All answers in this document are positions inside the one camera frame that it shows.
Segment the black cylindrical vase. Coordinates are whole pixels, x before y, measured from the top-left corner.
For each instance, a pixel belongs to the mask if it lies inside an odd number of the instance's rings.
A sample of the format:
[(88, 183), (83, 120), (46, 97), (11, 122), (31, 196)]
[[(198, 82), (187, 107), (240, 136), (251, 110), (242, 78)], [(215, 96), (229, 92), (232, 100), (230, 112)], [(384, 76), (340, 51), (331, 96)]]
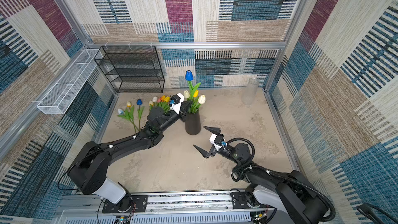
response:
[(197, 135), (201, 131), (200, 111), (195, 113), (187, 113), (185, 130), (189, 135)]

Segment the cream white tulip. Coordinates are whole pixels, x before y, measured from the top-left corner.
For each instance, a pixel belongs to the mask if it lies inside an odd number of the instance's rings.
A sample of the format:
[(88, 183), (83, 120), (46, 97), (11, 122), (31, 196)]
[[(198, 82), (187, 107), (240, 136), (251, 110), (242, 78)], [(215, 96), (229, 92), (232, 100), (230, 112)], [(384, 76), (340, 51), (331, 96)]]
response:
[(200, 106), (206, 102), (206, 96), (204, 94), (200, 95), (196, 100), (192, 108), (192, 113), (196, 113)]

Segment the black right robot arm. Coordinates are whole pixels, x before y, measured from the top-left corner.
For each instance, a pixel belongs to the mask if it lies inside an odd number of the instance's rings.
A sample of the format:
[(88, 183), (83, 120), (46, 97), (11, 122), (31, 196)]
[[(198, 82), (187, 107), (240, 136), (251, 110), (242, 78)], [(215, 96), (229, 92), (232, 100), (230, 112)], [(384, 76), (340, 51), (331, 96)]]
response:
[(299, 171), (277, 172), (256, 164), (255, 147), (245, 138), (233, 138), (225, 141), (220, 128), (205, 127), (211, 133), (212, 147), (206, 151), (199, 146), (196, 149), (204, 158), (220, 154), (235, 162), (231, 178), (249, 183), (245, 198), (250, 207), (270, 205), (276, 210), (286, 212), (296, 224), (317, 224), (330, 222), (336, 216), (331, 200), (317, 190)]

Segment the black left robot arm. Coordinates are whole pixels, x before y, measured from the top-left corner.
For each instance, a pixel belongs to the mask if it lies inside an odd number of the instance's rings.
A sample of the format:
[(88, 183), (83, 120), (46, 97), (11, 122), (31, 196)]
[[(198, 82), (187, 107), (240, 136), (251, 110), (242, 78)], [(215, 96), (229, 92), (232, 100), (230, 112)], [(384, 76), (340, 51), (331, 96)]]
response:
[(113, 204), (126, 202), (129, 205), (127, 190), (107, 178), (108, 167), (127, 155), (156, 146), (167, 128), (177, 120), (186, 121), (191, 105), (192, 101), (180, 101), (168, 112), (160, 106), (154, 107), (145, 126), (136, 134), (108, 143), (87, 142), (66, 174), (84, 195), (98, 195)]

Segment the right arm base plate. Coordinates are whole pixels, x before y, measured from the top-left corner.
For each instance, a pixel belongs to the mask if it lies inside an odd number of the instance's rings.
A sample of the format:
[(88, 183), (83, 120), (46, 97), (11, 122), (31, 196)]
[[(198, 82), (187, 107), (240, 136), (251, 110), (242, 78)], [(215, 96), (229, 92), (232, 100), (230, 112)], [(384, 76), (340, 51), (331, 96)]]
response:
[(269, 205), (259, 203), (254, 196), (245, 191), (231, 189), (229, 195), (232, 199), (233, 209), (258, 209), (270, 207)]

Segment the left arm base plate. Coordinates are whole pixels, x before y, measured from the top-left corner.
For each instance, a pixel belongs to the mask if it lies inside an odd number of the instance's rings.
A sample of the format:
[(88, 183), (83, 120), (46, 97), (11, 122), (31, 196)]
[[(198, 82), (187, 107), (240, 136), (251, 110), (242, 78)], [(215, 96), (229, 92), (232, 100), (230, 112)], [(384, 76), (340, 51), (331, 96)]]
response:
[(125, 195), (118, 203), (106, 200), (102, 208), (103, 214), (143, 213), (146, 211), (148, 195)]

